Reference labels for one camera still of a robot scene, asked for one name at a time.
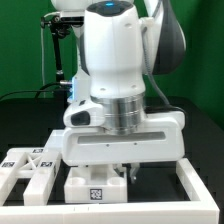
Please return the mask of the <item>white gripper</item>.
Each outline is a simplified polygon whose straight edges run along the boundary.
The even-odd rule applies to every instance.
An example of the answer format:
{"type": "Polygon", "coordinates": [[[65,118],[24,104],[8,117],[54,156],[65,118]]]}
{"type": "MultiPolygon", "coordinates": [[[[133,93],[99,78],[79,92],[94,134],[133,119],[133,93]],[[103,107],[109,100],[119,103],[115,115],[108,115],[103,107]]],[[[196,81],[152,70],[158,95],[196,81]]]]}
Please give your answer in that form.
{"type": "Polygon", "coordinates": [[[130,181],[136,182],[139,163],[177,161],[184,156],[181,111],[148,114],[129,135],[109,135],[101,127],[66,128],[62,140],[62,158],[68,166],[115,164],[114,171],[125,178],[121,164],[132,163],[130,181]]]}

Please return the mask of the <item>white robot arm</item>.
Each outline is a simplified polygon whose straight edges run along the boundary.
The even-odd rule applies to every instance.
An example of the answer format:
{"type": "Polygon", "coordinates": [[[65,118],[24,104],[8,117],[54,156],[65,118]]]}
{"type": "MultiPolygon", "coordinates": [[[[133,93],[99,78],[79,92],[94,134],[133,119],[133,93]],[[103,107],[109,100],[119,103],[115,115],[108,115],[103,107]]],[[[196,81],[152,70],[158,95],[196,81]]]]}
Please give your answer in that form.
{"type": "Polygon", "coordinates": [[[173,71],[186,44],[170,0],[51,0],[61,18],[83,17],[81,67],[87,91],[64,114],[62,159],[69,166],[177,161],[184,155],[183,112],[166,104],[146,113],[145,90],[173,71]]]}

